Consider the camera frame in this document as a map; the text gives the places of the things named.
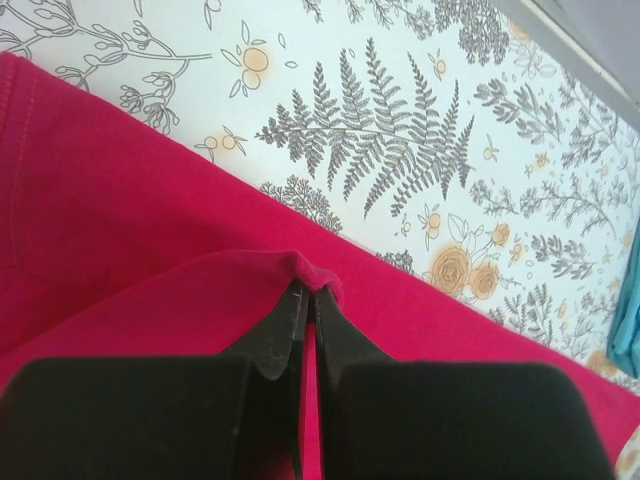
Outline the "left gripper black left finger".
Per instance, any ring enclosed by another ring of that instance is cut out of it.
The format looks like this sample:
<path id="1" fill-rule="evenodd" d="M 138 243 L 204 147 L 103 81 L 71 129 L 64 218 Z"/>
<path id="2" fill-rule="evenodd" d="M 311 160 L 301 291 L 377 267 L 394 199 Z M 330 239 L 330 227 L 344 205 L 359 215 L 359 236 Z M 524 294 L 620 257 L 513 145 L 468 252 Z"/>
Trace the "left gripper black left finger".
<path id="1" fill-rule="evenodd" d="M 307 289 L 218 355 L 25 365 L 1 397 L 5 479 L 298 479 Z"/>

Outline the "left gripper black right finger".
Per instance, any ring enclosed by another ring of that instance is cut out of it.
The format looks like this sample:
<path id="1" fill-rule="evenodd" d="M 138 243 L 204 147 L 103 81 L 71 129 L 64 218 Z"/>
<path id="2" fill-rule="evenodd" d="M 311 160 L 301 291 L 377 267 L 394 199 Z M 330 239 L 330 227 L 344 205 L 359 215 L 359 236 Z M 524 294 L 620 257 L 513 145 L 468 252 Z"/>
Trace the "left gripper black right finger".
<path id="1" fill-rule="evenodd" d="M 631 394 L 436 293 L 315 298 L 326 479 L 610 479 Z"/>

